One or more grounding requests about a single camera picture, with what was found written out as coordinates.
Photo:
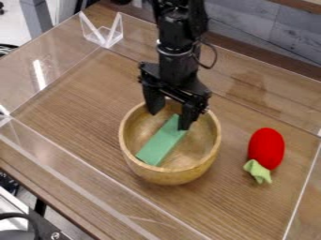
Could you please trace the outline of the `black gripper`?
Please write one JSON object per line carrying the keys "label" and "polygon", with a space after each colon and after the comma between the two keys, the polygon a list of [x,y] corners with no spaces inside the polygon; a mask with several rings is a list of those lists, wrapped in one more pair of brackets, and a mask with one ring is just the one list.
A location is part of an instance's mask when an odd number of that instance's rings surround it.
{"label": "black gripper", "polygon": [[185,52],[159,51],[159,62],[138,63],[138,82],[149,114],[157,114],[165,105],[164,97],[181,104],[177,129],[188,130],[199,113],[208,106],[211,90],[197,78],[200,47]]}

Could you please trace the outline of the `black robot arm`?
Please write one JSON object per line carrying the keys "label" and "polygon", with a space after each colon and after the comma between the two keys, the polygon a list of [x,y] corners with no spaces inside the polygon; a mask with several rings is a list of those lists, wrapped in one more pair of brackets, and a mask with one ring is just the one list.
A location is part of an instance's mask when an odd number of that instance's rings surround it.
{"label": "black robot arm", "polygon": [[138,64],[138,82],[149,114],[165,97],[181,104],[177,129],[187,130],[208,106],[211,90],[197,78],[201,35],[207,31],[203,0],[151,0],[159,31],[157,62]]}

